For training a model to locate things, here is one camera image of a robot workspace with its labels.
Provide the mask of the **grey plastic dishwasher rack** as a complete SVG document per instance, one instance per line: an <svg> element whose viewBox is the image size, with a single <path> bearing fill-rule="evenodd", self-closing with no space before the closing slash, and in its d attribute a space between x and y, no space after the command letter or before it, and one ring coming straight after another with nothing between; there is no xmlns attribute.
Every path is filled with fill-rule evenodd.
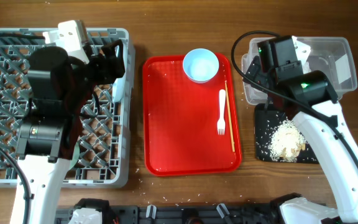
<svg viewBox="0 0 358 224"><path fill-rule="evenodd" d="M15 156L17 131L30 108L32 90L27 79L28 58L44 47L41 28L0 28L0 187L15 187L17 173L6 156ZM127 71L124 95L112 102L112 85L96 86L82 112L82 132L77 143L80 156L68 171L65 187L122 187L129 172L129 111L134 85L135 48L123 28L89 28L86 31L93 55L115 40L127 46Z"/></svg>

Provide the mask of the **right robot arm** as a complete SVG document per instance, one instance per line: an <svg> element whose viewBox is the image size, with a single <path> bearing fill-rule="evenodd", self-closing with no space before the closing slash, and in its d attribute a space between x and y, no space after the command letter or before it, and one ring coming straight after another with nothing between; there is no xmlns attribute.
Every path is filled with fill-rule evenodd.
<svg viewBox="0 0 358 224"><path fill-rule="evenodd" d="M284 223L358 223L358 146L352 137L338 95L321 70L307 72L303 47L291 35L273 34L257 43L257 66L242 74L245 82L265 92L274 107L304 135L330 184L337 207L303 197L278 205Z"/></svg>

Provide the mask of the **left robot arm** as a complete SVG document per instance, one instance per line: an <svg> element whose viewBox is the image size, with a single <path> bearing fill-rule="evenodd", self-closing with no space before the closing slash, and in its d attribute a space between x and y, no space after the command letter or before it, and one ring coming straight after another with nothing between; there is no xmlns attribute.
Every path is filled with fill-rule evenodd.
<svg viewBox="0 0 358 224"><path fill-rule="evenodd" d="M53 223L60 190L82 132L83 105L97 85L124 76L124 44L104 45L87 63L57 46L36 50L27 72L33 96L18 129L16 196L11 223Z"/></svg>

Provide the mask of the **green bowl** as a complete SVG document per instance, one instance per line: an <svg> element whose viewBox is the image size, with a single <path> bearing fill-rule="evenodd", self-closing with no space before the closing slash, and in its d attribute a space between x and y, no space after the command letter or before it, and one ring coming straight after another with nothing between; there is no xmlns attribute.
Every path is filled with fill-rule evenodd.
<svg viewBox="0 0 358 224"><path fill-rule="evenodd" d="M73 151L73 157L72 160L70 161L70 167L69 167L70 170L74 168L74 166L77 164L79 156L80 156L80 147L79 144L76 143Z"/></svg>

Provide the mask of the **light blue bowl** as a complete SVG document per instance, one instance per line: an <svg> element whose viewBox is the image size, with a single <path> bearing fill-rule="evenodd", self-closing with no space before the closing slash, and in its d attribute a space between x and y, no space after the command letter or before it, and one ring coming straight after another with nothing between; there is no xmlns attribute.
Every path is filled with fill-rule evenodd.
<svg viewBox="0 0 358 224"><path fill-rule="evenodd" d="M182 67L191 81L206 83L218 73L219 60L216 54L208 49L193 49L185 55Z"/></svg>

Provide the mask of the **wooden chopstick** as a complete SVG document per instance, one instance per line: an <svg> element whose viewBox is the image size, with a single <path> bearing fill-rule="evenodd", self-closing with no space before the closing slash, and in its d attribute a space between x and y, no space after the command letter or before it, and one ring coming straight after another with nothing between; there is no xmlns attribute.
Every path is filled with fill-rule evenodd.
<svg viewBox="0 0 358 224"><path fill-rule="evenodd" d="M228 120L229 120L229 131L230 131L230 137L231 137L231 147L232 147L232 152L235 153L236 150L235 150L234 135L233 135L233 130L232 130L231 109L230 109L227 81L225 81L225 90L226 90L227 113L228 113Z"/></svg>

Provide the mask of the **white plastic fork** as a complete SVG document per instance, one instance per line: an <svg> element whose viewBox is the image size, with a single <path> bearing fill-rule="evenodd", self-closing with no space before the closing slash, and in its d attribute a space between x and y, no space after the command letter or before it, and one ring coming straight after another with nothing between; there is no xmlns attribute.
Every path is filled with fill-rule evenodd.
<svg viewBox="0 0 358 224"><path fill-rule="evenodd" d="M219 90L219 119L217 121L217 130L219 135L225 134L226 123L224 120L224 109L226 105L226 91Z"/></svg>

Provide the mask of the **leftover rice food waste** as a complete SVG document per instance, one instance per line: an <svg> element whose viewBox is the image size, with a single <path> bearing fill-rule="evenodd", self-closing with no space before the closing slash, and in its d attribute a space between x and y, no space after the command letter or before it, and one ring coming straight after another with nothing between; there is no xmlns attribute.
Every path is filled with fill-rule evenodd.
<svg viewBox="0 0 358 224"><path fill-rule="evenodd" d="M271 135L268 145L270 158L274 162L296 162L301 151L306 149L306 139L293 121L284 120Z"/></svg>

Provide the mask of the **light blue round plate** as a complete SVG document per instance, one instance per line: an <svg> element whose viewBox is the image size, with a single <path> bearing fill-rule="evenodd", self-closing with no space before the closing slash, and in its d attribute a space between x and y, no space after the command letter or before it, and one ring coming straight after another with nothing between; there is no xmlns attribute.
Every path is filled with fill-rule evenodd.
<svg viewBox="0 0 358 224"><path fill-rule="evenodd" d="M125 71L127 71L127 46L124 45L123 49L123 60L124 60L124 68ZM126 72L124 72L124 75L122 78L116 79L116 81L112 85L112 102L117 103L120 102L123 95L124 95L124 86L126 82Z"/></svg>

